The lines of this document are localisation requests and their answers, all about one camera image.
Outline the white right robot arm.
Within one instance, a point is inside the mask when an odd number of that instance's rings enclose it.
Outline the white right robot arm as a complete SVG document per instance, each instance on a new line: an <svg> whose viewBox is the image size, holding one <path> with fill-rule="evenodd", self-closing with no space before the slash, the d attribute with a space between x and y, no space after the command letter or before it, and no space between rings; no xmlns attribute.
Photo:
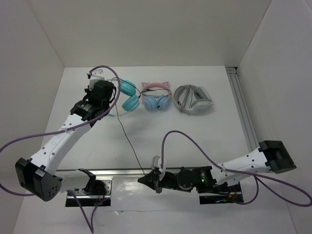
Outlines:
<svg viewBox="0 0 312 234"><path fill-rule="evenodd" d="M210 165L193 169L180 168L177 173L163 172L154 167L150 173L138 179L156 193L163 189L191 192L196 188L199 194L214 190L224 191L241 180L260 173L280 174L296 169L296 165L282 141L266 140L259 147L237 159L217 166Z"/></svg>

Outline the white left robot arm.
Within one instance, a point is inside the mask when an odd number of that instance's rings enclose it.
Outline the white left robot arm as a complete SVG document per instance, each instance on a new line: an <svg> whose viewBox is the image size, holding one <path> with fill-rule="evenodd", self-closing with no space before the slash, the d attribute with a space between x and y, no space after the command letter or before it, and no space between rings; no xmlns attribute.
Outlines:
<svg viewBox="0 0 312 234"><path fill-rule="evenodd" d="M116 91L112 83L104 80L85 89L86 95L71 109L60 128L61 133L54 135L28 160L20 158L16 162L21 187L43 201L50 201L57 193L68 190L81 190L86 195L96 190L96 176L86 169L59 174L56 171L71 148L95 125L96 118L109 113Z"/></svg>

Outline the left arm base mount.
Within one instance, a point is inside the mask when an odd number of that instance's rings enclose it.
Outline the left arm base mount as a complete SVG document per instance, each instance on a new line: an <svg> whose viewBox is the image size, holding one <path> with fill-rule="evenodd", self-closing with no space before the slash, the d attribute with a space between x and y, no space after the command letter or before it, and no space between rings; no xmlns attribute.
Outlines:
<svg viewBox="0 0 312 234"><path fill-rule="evenodd" d="M61 188L67 193L65 207L78 207L74 196L82 207L111 206L111 194L113 177L109 175L97 175L91 185L84 184L82 178L66 178Z"/></svg>

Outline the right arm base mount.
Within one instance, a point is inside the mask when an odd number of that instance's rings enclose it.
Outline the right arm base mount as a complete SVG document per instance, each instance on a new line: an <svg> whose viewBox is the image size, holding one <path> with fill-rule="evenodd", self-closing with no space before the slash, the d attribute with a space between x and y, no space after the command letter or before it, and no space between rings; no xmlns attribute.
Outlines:
<svg viewBox="0 0 312 234"><path fill-rule="evenodd" d="M199 204L226 204L226 203L244 203L240 183L224 187L216 192L199 194Z"/></svg>

